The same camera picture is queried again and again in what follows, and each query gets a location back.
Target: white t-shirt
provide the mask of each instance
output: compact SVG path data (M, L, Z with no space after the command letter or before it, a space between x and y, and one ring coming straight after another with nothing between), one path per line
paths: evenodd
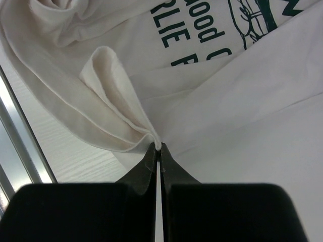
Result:
M204 182L278 183L321 241L323 2L161 2L8 0L1 42L77 137L163 141Z

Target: wrinkled fabric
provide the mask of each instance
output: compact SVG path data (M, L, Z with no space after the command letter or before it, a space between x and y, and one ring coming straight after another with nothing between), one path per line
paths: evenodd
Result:
M160 148L160 139L115 52L107 46L99 46L93 49L88 60L75 60L69 66L70 62L63 61L66 59L63 48L57 48L57 45L95 37L88 33L79 38L80 35L75 35L71 29L80 33L81 26L102 27L103 16L96 19L96 13L102 12L102 7L111 9L111 14L108 11L104 17L113 18L113 14L120 12L140 14L158 4L134 2L136 8L125 6L125 1L58 1L57 5L50 1L30 1L28 8L27 1L23 4L7 1L2 7L2 17L7 16L2 18L2 24L3 37L8 40L5 44L14 53L9 58L19 74L42 105L73 134L99 148L142 153L151 142ZM118 20L112 25L104 25L102 32L126 20L125 16L117 15ZM17 23L15 29L10 28L12 20ZM66 36L64 28L69 29L66 30L68 40L63 38ZM74 65L82 67L78 75L71 73Z

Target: white surface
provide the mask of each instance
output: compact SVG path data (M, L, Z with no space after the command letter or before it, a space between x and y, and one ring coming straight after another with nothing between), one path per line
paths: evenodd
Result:
M20 80L2 49L0 65L59 182L108 182L126 173L110 151L80 141L58 123Z

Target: printed graphic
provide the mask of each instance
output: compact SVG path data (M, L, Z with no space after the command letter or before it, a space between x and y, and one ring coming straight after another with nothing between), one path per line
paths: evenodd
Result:
M294 17L295 15L302 12L302 10L294 9L296 4L298 4L299 0L283 0L283 1L288 2L287 6L285 7L285 9L283 11L284 16Z
M243 47L257 42L277 28L269 0L228 0L233 23L241 35Z

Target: t-shirt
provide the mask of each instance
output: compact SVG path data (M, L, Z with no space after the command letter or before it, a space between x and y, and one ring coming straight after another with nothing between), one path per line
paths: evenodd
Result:
M2 43L79 138L114 151L160 147L153 119L315 1L4 1Z
M162 2L7 0L1 42L80 139L163 141L201 181L281 183L321 241L323 2Z

